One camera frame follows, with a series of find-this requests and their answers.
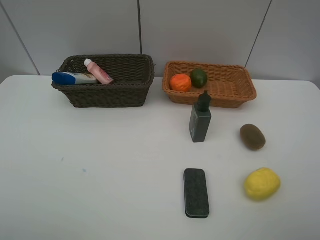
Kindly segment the green avocado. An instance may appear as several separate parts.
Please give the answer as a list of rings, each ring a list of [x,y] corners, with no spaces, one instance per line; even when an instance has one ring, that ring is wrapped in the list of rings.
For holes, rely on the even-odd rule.
[[[191,83],[195,88],[203,88],[208,81],[208,76],[201,68],[195,68],[190,74]]]

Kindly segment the white bottle blue cap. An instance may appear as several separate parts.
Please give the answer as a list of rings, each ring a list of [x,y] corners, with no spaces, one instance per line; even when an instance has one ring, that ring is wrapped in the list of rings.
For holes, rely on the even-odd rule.
[[[100,82],[92,75],[87,73],[70,73],[70,72],[55,72],[51,79],[59,85],[92,85]]]

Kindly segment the yellow lemon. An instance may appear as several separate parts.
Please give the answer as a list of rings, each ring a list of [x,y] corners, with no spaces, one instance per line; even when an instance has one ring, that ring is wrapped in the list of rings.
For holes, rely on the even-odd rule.
[[[281,187],[281,178],[270,168],[262,167],[247,176],[244,192],[253,201],[264,201],[273,196]]]

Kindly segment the pink bottle white cap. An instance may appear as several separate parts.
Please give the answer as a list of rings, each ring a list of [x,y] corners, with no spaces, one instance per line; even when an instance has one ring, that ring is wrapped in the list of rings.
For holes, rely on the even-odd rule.
[[[111,84],[114,79],[108,75],[101,67],[99,67],[91,59],[86,59],[84,65],[87,68],[88,72],[91,73],[102,85]]]

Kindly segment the dark brown wicker basket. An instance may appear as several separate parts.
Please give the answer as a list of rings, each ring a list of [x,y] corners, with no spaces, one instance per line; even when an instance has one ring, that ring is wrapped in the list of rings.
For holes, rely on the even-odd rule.
[[[76,108],[133,108],[145,104],[155,77],[154,62],[146,54],[93,54],[68,57],[58,73],[87,74],[86,59],[95,62],[113,78],[105,84],[59,84],[62,92]]]

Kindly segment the grey felt board eraser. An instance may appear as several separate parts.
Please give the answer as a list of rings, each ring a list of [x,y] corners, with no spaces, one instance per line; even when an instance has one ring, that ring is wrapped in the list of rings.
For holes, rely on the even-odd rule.
[[[186,216],[206,219],[210,214],[210,205],[205,171],[197,168],[185,169],[183,183]]]

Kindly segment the orange wicker basket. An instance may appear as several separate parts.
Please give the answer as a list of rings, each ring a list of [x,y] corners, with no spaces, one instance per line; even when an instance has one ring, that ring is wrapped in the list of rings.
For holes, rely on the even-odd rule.
[[[202,69],[207,75],[208,81],[203,88],[192,87],[187,92],[171,89],[170,80],[174,75],[190,75],[194,69]],[[240,65],[169,61],[164,68],[162,89],[172,102],[184,105],[193,105],[200,94],[208,91],[210,106],[218,108],[235,109],[257,97],[249,72]]]

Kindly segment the dark grey pump bottle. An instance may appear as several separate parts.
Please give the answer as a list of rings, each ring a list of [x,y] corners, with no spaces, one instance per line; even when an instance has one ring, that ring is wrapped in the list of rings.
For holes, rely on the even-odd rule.
[[[205,90],[192,106],[189,132],[194,143],[202,143],[206,139],[206,135],[212,119],[210,111],[210,103],[212,98]]]

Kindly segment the brown kiwi fruit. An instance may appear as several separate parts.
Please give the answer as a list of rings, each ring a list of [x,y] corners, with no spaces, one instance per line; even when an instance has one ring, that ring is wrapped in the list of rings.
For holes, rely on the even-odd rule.
[[[253,151],[262,149],[266,144],[266,138],[261,130],[253,124],[245,124],[240,128],[240,138],[244,145]]]

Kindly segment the orange fruit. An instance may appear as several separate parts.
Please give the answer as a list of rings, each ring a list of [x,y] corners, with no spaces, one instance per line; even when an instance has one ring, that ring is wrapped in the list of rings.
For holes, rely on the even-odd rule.
[[[170,79],[169,85],[173,91],[188,92],[192,88],[192,81],[187,74],[176,74]]]

